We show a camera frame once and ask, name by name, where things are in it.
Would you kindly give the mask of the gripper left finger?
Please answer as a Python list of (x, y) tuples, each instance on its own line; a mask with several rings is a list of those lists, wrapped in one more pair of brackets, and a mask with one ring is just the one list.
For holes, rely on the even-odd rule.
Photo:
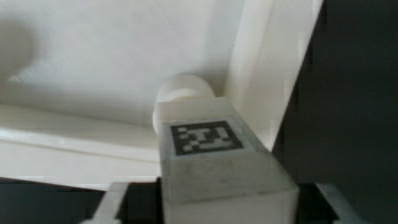
[(163, 224), (160, 182), (114, 183), (82, 224)]

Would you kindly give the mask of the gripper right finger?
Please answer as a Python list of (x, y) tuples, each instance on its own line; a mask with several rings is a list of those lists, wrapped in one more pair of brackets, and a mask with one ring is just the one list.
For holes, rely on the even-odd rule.
[(362, 224), (343, 193), (332, 184), (300, 184), (295, 224)]

